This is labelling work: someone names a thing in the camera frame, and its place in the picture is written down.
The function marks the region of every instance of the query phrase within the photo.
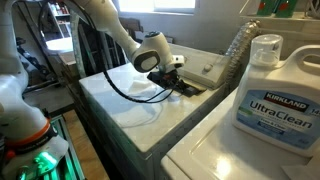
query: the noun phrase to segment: blue label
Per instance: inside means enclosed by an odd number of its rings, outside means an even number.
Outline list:
[[[249,90],[237,120],[267,136],[308,149],[320,136],[320,106],[293,94]]]

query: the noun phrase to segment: window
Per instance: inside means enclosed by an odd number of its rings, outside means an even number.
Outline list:
[[[171,12],[192,14],[196,0],[118,0],[121,12]]]

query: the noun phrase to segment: washing machine lid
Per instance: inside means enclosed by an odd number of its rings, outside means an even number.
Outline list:
[[[137,72],[130,63],[108,70],[108,73],[115,85],[124,93],[128,92],[134,80],[149,81],[146,73]],[[214,97],[217,92],[220,94],[222,92],[222,89],[206,90],[190,98],[174,92],[170,98],[161,103],[145,104],[131,102],[121,97],[112,89],[103,73],[81,79],[80,84],[93,99],[90,106],[94,107],[96,113],[106,114],[101,115],[105,118],[100,120],[105,122],[112,120],[113,124],[106,128],[118,133],[113,135],[121,139],[123,144],[133,145],[136,152],[146,158],[158,144],[167,143],[166,138],[176,138],[176,128],[190,120],[190,117],[196,117],[197,113],[201,113],[200,107],[209,98]],[[162,88],[157,86],[157,92],[160,91]],[[169,92],[161,94],[154,101],[164,98]]]
[[[231,124],[233,92],[167,154],[190,179],[288,179],[283,165],[309,161]]]

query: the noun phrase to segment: wooden panel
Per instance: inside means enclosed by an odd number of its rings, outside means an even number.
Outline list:
[[[66,125],[85,177],[88,180],[109,180],[110,178],[101,164],[75,111],[69,111],[63,114],[63,117],[66,120]]]

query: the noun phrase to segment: wall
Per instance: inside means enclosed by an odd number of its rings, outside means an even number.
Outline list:
[[[120,16],[139,19],[145,31],[143,34],[158,30],[173,37],[175,44],[220,53],[228,49],[239,27],[249,20],[243,20],[239,15],[245,2],[246,0],[198,0],[194,15],[120,12]],[[303,11],[305,3],[306,1],[298,1],[295,10]],[[262,31],[263,34],[276,33],[284,37],[282,58],[287,58],[298,47],[320,44],[319,22],[264,20],[261,21],[261,27],[268,28]]]
[[[226,51],[241,26],[246,0],[199,0],[194,15],[120,13],[140,20],[144,33],[161,31],[174,43],[204,51]]]

